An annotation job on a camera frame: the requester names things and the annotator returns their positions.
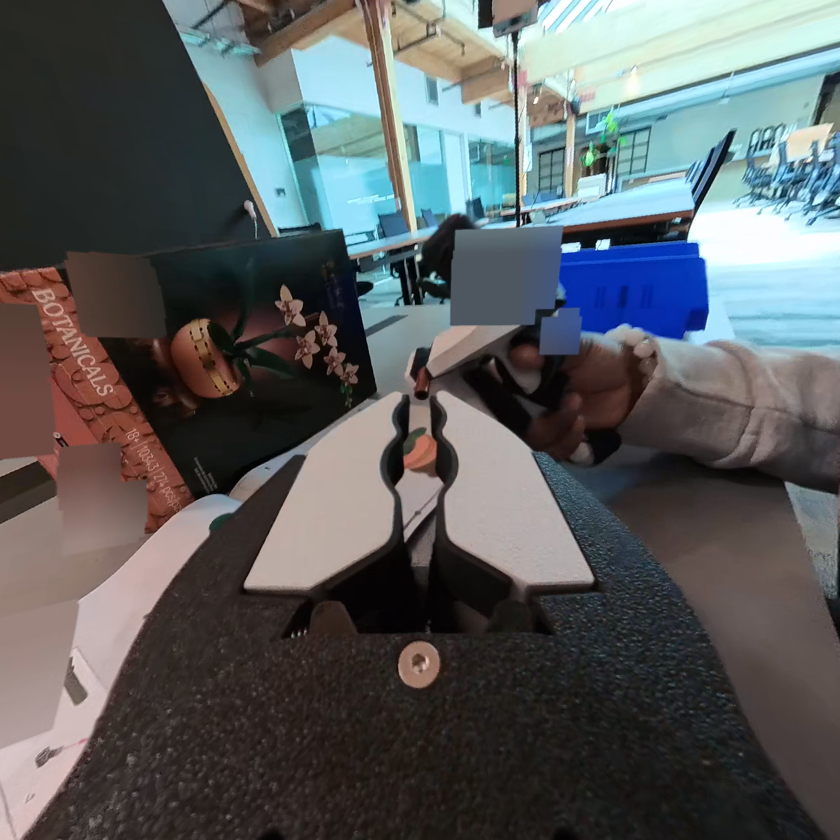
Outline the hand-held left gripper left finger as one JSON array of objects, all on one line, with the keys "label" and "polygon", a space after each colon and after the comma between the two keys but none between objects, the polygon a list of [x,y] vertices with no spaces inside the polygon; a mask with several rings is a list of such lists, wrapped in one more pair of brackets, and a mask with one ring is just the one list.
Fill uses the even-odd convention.
[{"label": "hand-held left gripper left finger", "polygon": [[415,628],[396,491],[409,408],[405,394],[384,396],[309,450],[245,578],[247,593],[338,602],[375,631]]}]

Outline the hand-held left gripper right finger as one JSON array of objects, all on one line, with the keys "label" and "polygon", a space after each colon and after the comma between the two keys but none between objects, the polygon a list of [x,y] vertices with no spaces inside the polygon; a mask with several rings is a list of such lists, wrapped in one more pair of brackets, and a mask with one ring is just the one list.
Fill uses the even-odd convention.
[{"label": "hand-held left gripper right finger", "polygon": [[437,497],[428,576],[433,631],[464,610],[487,623],[501,603],[533,612],[546,595],[593,592],[595,573],[531,449],[455,395],[430,400]]}]

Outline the person's right forearm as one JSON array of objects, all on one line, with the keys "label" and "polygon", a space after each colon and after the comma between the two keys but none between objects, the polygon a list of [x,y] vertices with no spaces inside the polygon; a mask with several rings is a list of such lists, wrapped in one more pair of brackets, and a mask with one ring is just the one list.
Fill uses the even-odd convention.
[{"label": "person's right forearm", "polygon": [[626,324],[606,337],[631,354],[642,376],[618,428],[624,443],[838,491],[838,351],[695,345]]}]

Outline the grey desk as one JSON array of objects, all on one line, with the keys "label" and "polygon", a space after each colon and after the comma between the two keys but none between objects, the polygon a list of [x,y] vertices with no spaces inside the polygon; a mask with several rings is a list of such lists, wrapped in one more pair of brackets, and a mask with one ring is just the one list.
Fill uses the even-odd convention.
[{"label": "grey desk", "polygon": [[534,463],[589,594],[530,594],[530,633],[311,638],[297,592],[243,588],[307,460],[179,571],[25,838],[838,838],[838,766],[781,763],[781,675],[747,678],[747,617],[838,653],[787,525],[749,521],[765,481],[687,467],[607,510]]}]

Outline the person's right hand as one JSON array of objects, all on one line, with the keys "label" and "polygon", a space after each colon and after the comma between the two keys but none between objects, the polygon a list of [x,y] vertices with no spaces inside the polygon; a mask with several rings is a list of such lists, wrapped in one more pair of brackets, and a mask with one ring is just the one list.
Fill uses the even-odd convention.
[{"label": "person's right hand", "polygon": [[618,429],[655,369],[652,345],[646,340],[640,345],[642,350],[583,332],[578,353],[565,357],[562,365],[568,382],[560,406],[531,421],[530,448],[570,461],[589,433]]}]

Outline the black orchid print box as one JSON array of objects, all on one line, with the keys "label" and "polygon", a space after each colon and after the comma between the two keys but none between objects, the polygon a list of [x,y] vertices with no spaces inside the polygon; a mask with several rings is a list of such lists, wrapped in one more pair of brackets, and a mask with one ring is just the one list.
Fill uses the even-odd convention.
[{"label": "black orchid print box", "polygon": [[337,230],[148,258],[160,338],[82,329],[64,267],[5,271],[2,303],[38,309],[61,446],[116,444],[148,493],[148,532],[227,493],[376,390],[351,264]]}]

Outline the blue plastic bin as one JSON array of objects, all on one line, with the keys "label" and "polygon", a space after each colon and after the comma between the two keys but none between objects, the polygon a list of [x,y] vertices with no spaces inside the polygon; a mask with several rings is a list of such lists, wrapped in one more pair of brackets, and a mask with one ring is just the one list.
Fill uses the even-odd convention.
[{"label": "blue plastic bin", "polygon": [[621,325],[682,340],[707,326],[707,264],[698,243],[583,248],[564,252],[560,286],[583,333]]}]

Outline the white instruction booklet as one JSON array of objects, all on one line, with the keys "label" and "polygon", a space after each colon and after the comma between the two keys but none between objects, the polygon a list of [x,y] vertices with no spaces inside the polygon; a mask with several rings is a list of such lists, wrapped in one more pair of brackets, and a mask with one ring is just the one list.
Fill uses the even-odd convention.
[{"label": "white instruction booklet", "polygon": [[235,512],[294,455],[306,454],[337,429],[338,423],[283,456],[256,467],[233,496],[215,495],[194,502],[152,535],[127,563],[80,602],[80,625],[70,663],[80,667],[92,698],[73,707],[64,690],[53,728],[2,749],[2,838],[29,838],[37,817],[77,764],[94,723],[104,708],[119,668],[165,587],[211,532],[211,521]]}]

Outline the long wooden table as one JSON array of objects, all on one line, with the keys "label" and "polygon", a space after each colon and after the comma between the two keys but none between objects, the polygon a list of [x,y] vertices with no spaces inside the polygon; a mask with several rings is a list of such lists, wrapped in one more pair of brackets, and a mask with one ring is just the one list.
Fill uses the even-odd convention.
[{"label": "long wooden table", "polygon": [[673,180],[583,203],[549,217],[544,225],[561,227],[563,243],[583,249],[602,241],[642,245],[687,238],[695,212],[690,185]]}]

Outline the black stand with device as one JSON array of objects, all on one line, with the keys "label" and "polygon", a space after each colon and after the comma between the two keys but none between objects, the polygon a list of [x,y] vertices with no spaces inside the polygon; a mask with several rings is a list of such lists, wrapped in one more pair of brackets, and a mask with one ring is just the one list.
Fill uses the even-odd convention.
[{"label": "black stand with device", "polygon": [[527,95],[527,72],[520,67],[519,45],[521,32],[534,25],[538,18],[539,3],[527,1],[491,1],[490,27],[496,38],[507,37],[511,45],[512,70],[510,73],[513,110],[514,110],[514,151],[516,190],[514,196],[514,224],[516,228],[522,225],[522,176],[523,170],[523,124],[527,113],[523,111],[524,98]]}]

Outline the green hanging plant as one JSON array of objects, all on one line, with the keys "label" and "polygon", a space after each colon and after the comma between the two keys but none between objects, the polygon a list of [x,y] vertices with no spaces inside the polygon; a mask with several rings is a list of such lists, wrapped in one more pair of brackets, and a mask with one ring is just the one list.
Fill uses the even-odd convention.
[{"label": "green hanging plant", "polygon": [[621,126],[614,109],[605,112],[595,126],[596,137],[589,140],[581,155],[584,176],[608,175],[621,146]]}]

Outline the black monitor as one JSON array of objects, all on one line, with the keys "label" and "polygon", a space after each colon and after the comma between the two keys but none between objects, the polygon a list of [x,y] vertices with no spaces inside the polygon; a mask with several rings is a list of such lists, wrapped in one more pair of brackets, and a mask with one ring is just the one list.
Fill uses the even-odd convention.
[{"label": "black monitor", "polygon": [[728,131],[715,146],[710,148],[707,158],[702,162],[702,164],[698,164],[694,167],[689,174],[688,181],[691,187],[693,212],[689,222],[684,224],[681,228],[680,237],[682,239],[688,238],[690,226],[699,212],[701,205],[705,201],[711,186],[720,172],[720,169],[728,158],[736,133],[736,129]]}]

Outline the group of black office chairs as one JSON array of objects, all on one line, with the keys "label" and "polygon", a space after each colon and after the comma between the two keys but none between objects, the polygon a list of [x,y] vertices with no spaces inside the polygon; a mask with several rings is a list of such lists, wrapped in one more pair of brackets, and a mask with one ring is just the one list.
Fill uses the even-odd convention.
[{"label": "group of black office chairs", "polygon": [[749,137],[742,184],[748,191],[735,207],[758,206],[806,217],[811,226],[820,218],[838,219],[839,135],[831,122],[804,128],[778,124],[756,129]]}]

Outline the black partition panel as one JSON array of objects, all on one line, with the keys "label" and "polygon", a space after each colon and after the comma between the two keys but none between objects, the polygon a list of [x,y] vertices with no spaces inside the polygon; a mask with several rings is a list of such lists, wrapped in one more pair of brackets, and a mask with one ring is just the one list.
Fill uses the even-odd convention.
[{"label": "black partition panel", "polygon": [[1,268],[270,236],[163,2],[2,2]]}]

